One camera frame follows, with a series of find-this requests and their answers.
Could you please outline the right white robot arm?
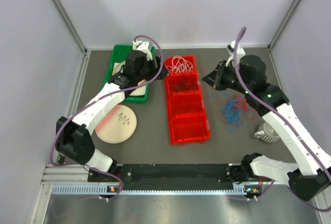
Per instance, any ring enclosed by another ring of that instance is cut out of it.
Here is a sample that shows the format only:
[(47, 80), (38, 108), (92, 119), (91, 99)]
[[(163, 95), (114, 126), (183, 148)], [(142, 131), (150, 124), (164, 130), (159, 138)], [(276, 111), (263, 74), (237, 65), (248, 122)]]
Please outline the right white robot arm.
[(266, 65), (255, 55), (243, 56), (238, 65), (220, 61), (202, 78), (214, 90), (228, 88), (244, 95), (246, 102), (269, 124), (291, 152), (294, 163), (253, 153), (244, 156), (235, 181), (262, 176), (287, 185), (303, 201), (310, 201), (330, 186), (330, 155), (324, 152), (296, 116), (289, 99), (267, 82)]

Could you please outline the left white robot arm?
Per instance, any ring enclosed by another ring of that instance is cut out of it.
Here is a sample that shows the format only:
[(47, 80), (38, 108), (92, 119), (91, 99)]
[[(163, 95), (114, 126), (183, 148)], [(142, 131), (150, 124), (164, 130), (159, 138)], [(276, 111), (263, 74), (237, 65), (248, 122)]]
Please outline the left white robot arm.
[(134, 90), (164, 79), (169, 72), (163, 63), (164, 56), (153, 56), (148, 48), (130, 51), (121, 70), (87, 105), (68, 118), (58, 119), (55, 150), (80, 165), (94, 168), (106, 181), (115, 179), (116, 161), (95, 148), (91, 135), (101, 120)]

